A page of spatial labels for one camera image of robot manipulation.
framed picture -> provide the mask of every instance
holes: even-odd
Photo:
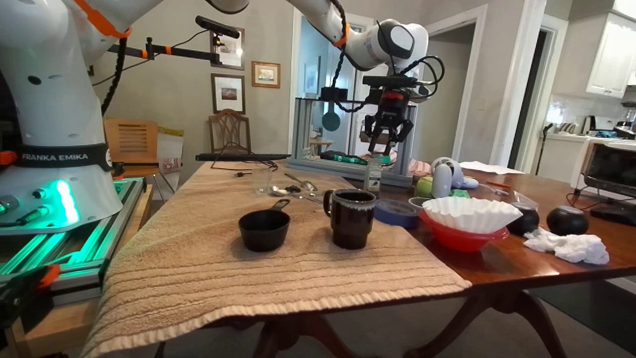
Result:
[[[212,74],[212,112],[222,110],[244,114],[242,76]]]
[[[280,88],[280,64],[252,62],[254,88]]]
[[[220,62],[218,68],[242,68],[242,44],[244,44],[242,28],[238,28],[238,38],[210,34],[212,54],[218,54],[218,62]]]

blue object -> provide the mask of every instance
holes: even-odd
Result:
[[[417,207],[405,202],[379,200],[375,204],[373,217],[387,225],[411,229],[417,223]]]

utensil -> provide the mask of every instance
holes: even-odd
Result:
[[[339,128],[339,118],[333,110],[333,102],[327,104],[327,112],[321,116],[321,128],[325,132],[337,132],[337,128]]]
[[[299,182],[295,176],[291,174],[284,174],[288,180],[295,182],[299,186],[299,190],[303,190],[307,196],[315,196],[317,188],[311,182]]]
[[[242,215],[238,219],[242,245],[256,253],[268,253],[282,247],[290,225],[290,215],[282,213],[282,209],[288,204],[290,200],[278,200],[270,209]]]
[[[284,188],[270,186],[270,198],[288,198],[290,194]]]

table runner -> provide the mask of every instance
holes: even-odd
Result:
[[[220,166],[202,164],[115,255],[83,357],[162,343],[226,317],[333,311],[470,287],[407,231],[379,221],[361,251],[333,247],[317,200],[291,200],[284,245],[250,253],[236,221],[276,202],[254,196],[268,176],[246,164]],[[291,186],[282,174],[270,184]],[[319,192],[349,188],[337,178],[295,176]]]

table leg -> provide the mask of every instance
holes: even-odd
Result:
[[[566,357],[542,305],[520,289],[472,291],[452,321],[429,345],[409,351],[405,357],[423,358],[439,355],[486,309],[494,309],[504,315],[520,315],[536,331],[552,358]]]
[[[447,349],[490,305],[468,297],[452,321],[425,347],[405,353],[405,358],[435,357]]]
[[[311,337],[323,345],[335,358],[355,357],[337,339],[333,329],[321,317],[268,319],[260,331],[254,358],[274,358],[276,353],[288,351],[299,337]]]

